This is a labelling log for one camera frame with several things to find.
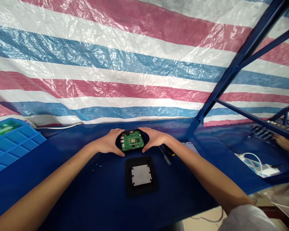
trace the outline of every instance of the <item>hand in background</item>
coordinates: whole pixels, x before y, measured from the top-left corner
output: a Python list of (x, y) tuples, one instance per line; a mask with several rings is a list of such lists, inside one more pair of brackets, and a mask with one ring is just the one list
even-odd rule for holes
[(139, 127), (138, 129), (147, 133), (149, 135), (149, 138), (150, 138), (147, 145), (144, 146), (144, 148), (142, 149), (142, 152), (147, 151), (149, 148), (151, 148), (153, 146), (160, 146), (161, 144), (165, 143), (171, 137), (170, 135), (168, 135), (166, 133), (159, 132), (157, 130), (147, 128), (147, 127)]
[(274, 134), (272, 135), (272, 138), (276, 141), (276, 143), (283, 149), (289, 151), (289, 140), (287, 140), (285, 137)]
[(125, 154), (117, 148), (116, 146), (116, 139), (117, 137), (124, 132), (124, 129), (111, 129), (110, 132), (103, 136), (102, 138), (99, 138), (98, 140), (92, 141), (88, 144), (89, 148), (92, 147), (93, 150), (96, 152), (101, 153), (109, 153), (113, 152), (117, 154), (118, 156), (125, 157)]

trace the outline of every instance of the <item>workbench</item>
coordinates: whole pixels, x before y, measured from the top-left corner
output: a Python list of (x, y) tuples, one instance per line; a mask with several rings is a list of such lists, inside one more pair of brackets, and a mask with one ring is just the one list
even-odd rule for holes
[[(247, 194), (270, 187), (195, 119), (87, 124), (60, 130), (0, 172), (0, 215), (84, 145), (110, 129), (138, 127), (168, 133), (181, 142), (191, 141), (202, 157)], [(128, 199), (125, 161), (142, 156), (153, 158), (159, 189)], [(152, 230), (218, 206), (177, 156), (169, 159), (171, 165), (158, 147), (144, 154), (136, 150), (125, 158), (113, 153), (96, 154), (61, 196), (40, 230)]]

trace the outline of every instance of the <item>green circuit board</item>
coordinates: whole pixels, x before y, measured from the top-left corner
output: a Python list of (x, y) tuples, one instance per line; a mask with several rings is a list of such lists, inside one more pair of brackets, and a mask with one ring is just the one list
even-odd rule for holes
[(120, 135), (120, 142), (122, 151), (129, 151), (141, 148), (145, 145), (141, 137), (140, 131), (138, 130), (122, 132), (122, 134)]

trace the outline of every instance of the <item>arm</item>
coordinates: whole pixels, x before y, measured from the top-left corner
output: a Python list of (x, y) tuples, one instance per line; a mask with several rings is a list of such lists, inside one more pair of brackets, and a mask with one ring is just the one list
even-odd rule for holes
[(143, 152), (152, 146), (166, 144), (189, 167), (202, 186), (221, 205), (227, 215), (232, 209), (240, 205), (254, 205), (251, 198), (229, 177), (172, 136), (151, 128), (139, 129), (150, 137), (149, 142), (143, 148)]
[(0, 217), (0, 231), (37, 230), (66, 188), (97, 152), (113, 152), (124, 157), (115, 145), (116, 138), (123, 131), (112, 129), (106, 136), (83, 147)]
[(278, 134), (275, 134), (272, 137), (281, 148), (289, 152), (289, 140)]

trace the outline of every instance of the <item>blue steel shelf frame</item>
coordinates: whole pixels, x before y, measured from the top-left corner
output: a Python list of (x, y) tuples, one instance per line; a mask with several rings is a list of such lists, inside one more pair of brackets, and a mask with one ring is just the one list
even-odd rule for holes
[[(242, 68), (250, 64), (251, 62), (255, 61), (268, 51), (272, 50), (273, 48), (277, 47), (282, 42), (289, 39), (289, 30), (283, 33), (281, 36), (276, 38), (271, 43), (267, 44), (265, 47), (257, 51), (256, 49), (261, 44), (263, 39), (266, 37), (266, 35), (269, 33), (269, 31), (273, 28), (275, 23), (278, 21), (278, 19), (282, 16), (282, 14), (285, 12), (287, 7), (289, 6), (289, 0), (273, 0), (272, 3), (269, 5), (267, 10), (264, 12), (263, 16), (258, 21), (257, 25), (253, 29), (253, 31), (250, 33), (249, 37), (246, 39), (245, 43), (235, 56), (235, 58), (232, 60), (231, 64), (227, 68), (227, 70), (224, 72), (223, 76), (221, 77), (220, 81), (216, 84), (214, 90), (212, 91), (211, 95), (199, 111), (198, 115), (196, 116), (196, 119), (203, 124), (205, 116), (209, 113), (209, 111), (212, 109), (215, 103), (219, 103), (245, 117), (248, 119), (260, 124), (261, 126), (264, 126), (268, 129), (270, 129), (273, 132), (276, 132), (287, 139), (289, 139), (289, 131), (286, 131), (284, 129), (281, 129), (279, 127), (276, 127), (267, 121), (260, 119), (240, 108), (237, 108), (227, 102), (224, 102), (220, 100), (219, 98), (224, 93), (224, 91), (227, 89), (227, 87), (231, 84), (231, 82), (234, 80), (234, 78), (237, 76), (239, 71), (241, 71)], [(287, 117), (289, 111), (289, 106), (282, 109), (279, 113), (277, 113), (274, 117), (271, 118), (271, 120), (276, 120), (282, 115)]]

